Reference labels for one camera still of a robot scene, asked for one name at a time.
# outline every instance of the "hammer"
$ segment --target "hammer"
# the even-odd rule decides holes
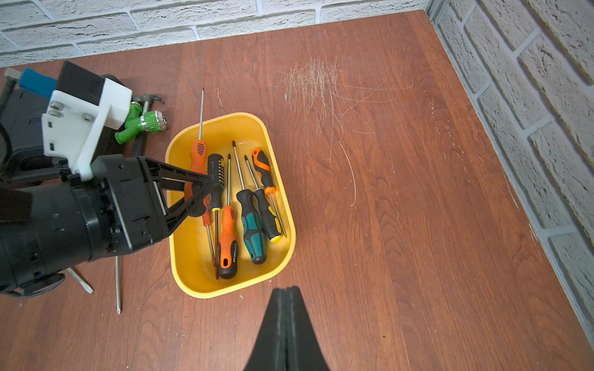
[[[158,100],[161,103],[165,103],[165,101],[159,97],[157,94],[145,94],[143,96],[132,96],[132,101],[139,103],[143,106],[143,115],[147,113],[150,109],[150,106],[153,104],[154,101]],[[146,132],[140,132],[136,136],[134,140],[134,146],[132,146],[132,157],[142,156],[144,152],[144,143],[146,142]]]

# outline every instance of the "table surface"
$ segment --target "table surface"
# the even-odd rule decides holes
[[[158,160],[195,124],[202,87],[205,119],[261,118],[295,253],[270,281],[200,300],[158,243],[123,257],[120,316],[113,259],[80,264],[92,295],[67,277],[40,297],[0,299],[0,369],[242,369],[272,289],[288,286],[301,288],[333,370],[594,369],[422,11],[73,61],[164,96],[170,128],[146,152]],[[283,82],[317,62],[336,64],[336,89],[304,107]],[[31,67],[57,77],[61,62]]]

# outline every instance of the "brick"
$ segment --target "brick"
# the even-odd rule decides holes
[[[136,31],[128,14],[106,15],[41,26],[15,28],[4,31],[20,46],[38,46],[58,42],[75,42],[102,36],[116,36]]]
[[[594,318],[594,256],[575,233],[555,236],[549,239],[553,251],[569,281],[575,296],[585,309],[589,320]]]
[[[319,5],[330,5],[341,0],[262,0],[264,13],[290,9],[314,9]]]
[[[372,2],[348,2],[322,7],[321,21],[324,23],[374,17],[376,15],[425,9],[424,0],[382,0]]]
[[[487,124],[511,164],[532,209],[544,228],[569,224],[570,219],[555,191],[518,135],[514,122],[502,107],[497,89],[491,85],[478,99]]]
[[[191,28],[163,31],[138,36],[101,40],[97,42],[80,43],[78,47],[85,55],[119,52],[122,50],[141,49],[169,44],[196,41],[196,35]]]
[[[198,34],[201,39],[215,39],[217,37],[309,26],[311,24],[315,24],[315,11],[303,11],[266,18],[253,18],[234,23],[198,27]]]
[[[477,7],[464,27],[520,125],[527,128],[547,114],[546,108],[487,22],[485,14]]]
[[[563,55],[544,35],[537,37],[520,54],[520,63],[536,81],[561,124],[592,166],[594,99],[582,91],[578,78],[567,71],[563,61]]]
[[[49,21],[32,2],[0,5],[0,28]]]
[[[515,50],[536,28],[534,19],[520,0],[479,0],[499,32]]]
[[[470,7],[474,3],[475,3],[474,0],[451,0],[450,1],[450,5],[452,8],[454,8],[454,12],[456,12],[456,15],[458,16],[458,19],[460,21],[462,21],[464,19],[464,17],[466,16],[466,14],[468,14]]]
[[[441,18],[438,29],[450,48],[450,53],[458,63],[462,75],[468,82],[470,89],[476,92],[488,79],[488,76],[481,66],[478,55],[470,46],[470,42],[462,34],[454,21],[454,11],[448,7]]]
[[[256,15],[257,12],[255,1],[224,0],[136,11],[132,13],[132,16],[141,30],[147,30],[159,27],[215,23]]]
[[[594,83],[594,5],[591,0],[524,0],[571,58],[589,84]]]
[[[594,240],[594,175],[557,123],[536,131],[530,141],[584,232]]]
[[[41,0],[41,4],[56,18],[73,17],[77,15],[93,15],[98,12],[117,11],[180,2],[179,0]]]
[[[14,50],[14,49],[15,49],[15,46],[13,45],[13,43],[8,41],[6,39],[6,37],[0,36],[0,53],[7,52],[9,50]]]
[[[72,45],[27,50],[24,52],[0,55],[0,67],[55,61],[56,59],[74,58],[78,56],[82,56],[82,54]]]

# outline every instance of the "blue handle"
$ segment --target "blue handle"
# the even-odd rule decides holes
[[[53,89],[56,87],[56,80],[38,74],[30,68],[25,68],[21,78],[18,80],[21,89],[51,99]]]

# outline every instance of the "plastic tray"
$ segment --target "plastic tray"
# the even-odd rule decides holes
[[[198,124],[184,129],[169,144],[165,161],[184,169],[190,168],[189,149],[198,138]],[[285,187],[280,178],[276,158],[268,132],[262,120],[249,113],[233,113],[203,122],[202,139],[207,144],[207,154],[219,153],[225,159],[231,154],[231,204],[237,209],[238,219],[235,223],[235,236],[239,243],[238,273],[230,280],[215,279],[214,268],[210,262],[210,248],[206,228],[202,218],[188,217],[169,237],[171,249],[171,269],[175,281],[187,294],[198,298],[209,298],[231,291],[239,290],[255,283],[268,280],[278,274],[289,262],[295,248],[295,225],[285,195]],[[267,240],[267,260],[261,265],[252,263],[244,244],[243,227],[241,225],[241,206],[236,194],[241,190],[237,164],[233,155],[231,142],[237,143],[238,156],[244,176],[246,188],[252,191],[255,185],[249,175],[244,155],[251,163],[251,151],[262,148],[268,155],[272,177],[277,187],[275,201],[279,209],[279,217],[287,233],[287,237],[272,243]],[[167,202],[171,206],[183,197],[182,192],[167,191]],[[223,192],[223,205],[227,204],[227,190]],[[214,239],[214,226],[211,227]]]

